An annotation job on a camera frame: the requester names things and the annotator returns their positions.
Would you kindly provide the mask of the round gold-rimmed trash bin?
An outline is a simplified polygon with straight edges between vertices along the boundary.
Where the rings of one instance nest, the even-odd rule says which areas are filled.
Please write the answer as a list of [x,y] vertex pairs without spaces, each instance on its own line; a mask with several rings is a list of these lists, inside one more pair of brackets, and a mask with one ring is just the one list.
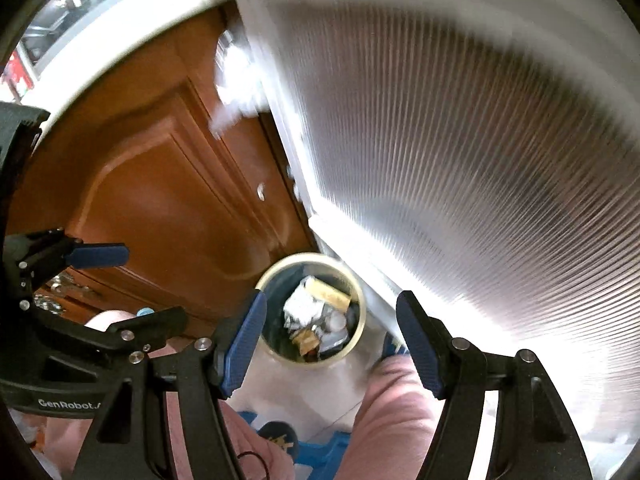
[[348,267],[304,252],[274,264],[257,288],[267,299],[260,341],[275,358],[306,368],[344,360],[367,321],[362,288]]

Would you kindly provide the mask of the brown wooden cabinet door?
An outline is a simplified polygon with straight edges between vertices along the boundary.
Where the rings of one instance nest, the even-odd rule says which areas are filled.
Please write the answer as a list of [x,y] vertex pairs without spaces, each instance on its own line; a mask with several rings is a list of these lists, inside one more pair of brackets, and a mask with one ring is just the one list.
[[199,337],[265,270],[316,247],[272,117],[212,133],[214,55],[226,3],[171,27],[81,93],[41,141],[9,209],[12,234],[62,228],[122,243],[124,266],[73,270],[70,317],[183,307]]

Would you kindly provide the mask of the person's pink trouser legs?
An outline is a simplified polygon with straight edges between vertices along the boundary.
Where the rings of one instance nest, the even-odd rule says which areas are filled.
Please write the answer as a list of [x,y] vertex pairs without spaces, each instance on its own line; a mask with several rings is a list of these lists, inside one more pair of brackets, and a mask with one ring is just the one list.
[[[86,323],[105,332],[112,324],[134,318],[122,310],[103,311]],[[408,354],[384,356],[373,367],[366,393],[352,426],[349,446],[335,479],[416,479],[433,441],[442,408],[423,388]],[[290,454],[258,434],[227,403],[219,403],[245,479],[295,479]],[[91,420],[49,418],[43,454],[64,477],[75,468]],[[171,446],[179,479],[193,479],[180,428],[171,429]]]

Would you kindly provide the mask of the gold yellow snack wrapper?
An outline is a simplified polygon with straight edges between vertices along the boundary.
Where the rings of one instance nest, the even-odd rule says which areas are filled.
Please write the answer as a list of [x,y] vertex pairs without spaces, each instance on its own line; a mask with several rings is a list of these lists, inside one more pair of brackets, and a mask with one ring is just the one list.
[[320,339],[310,328],[302,328],[291,337],[299,357],[304,362],[317,362],[319,359]]

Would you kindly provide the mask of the white plastic bag hanging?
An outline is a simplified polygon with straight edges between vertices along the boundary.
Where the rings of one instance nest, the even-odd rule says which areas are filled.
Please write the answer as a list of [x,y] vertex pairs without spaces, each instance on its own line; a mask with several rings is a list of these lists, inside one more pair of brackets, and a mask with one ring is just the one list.
[[209,131],[221,139],[241,119],[270,111],[262,68],[256,62],[240,21],[218,38],[214,56],[214,86],[220,102],[210,113]]

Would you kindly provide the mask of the ribbed glass sliding door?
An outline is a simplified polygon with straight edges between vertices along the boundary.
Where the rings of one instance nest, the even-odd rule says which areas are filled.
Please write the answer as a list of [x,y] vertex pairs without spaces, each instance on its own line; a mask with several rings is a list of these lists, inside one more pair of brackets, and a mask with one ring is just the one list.
[[639,435],[639,0],[236,0],[326,240]]

